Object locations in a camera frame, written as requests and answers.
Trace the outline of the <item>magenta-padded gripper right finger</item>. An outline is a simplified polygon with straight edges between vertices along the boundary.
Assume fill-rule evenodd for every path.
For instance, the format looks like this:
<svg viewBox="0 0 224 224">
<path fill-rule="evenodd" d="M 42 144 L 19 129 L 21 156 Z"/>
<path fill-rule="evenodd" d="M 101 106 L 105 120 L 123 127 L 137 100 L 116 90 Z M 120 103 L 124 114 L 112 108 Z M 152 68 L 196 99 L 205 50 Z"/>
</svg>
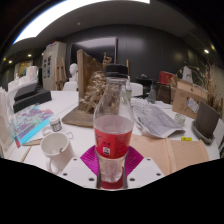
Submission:
<svg viewBox="0 0 224 224">
<path fill-rule="evenodd" d="M 163 177 L 163 172 L 152 158 L 144 157 L 129 147 L 124 161 L 124 189 L 140 188 Z"/>
</svg>

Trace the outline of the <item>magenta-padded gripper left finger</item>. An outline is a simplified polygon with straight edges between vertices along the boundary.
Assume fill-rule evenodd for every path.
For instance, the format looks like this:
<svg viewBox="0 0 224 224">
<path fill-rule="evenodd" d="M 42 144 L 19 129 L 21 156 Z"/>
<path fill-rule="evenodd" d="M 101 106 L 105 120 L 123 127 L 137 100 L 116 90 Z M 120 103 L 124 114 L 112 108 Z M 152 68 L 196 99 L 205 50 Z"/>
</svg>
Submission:
<svg viewBox="0 0 224 224">
<path fill-rule="evenodd" d="M 90 147 L 81 157 L 73 157 L 60 176 L 81 187 L 99 189 L 101 176 L 95 147 Z"/>
</svg>

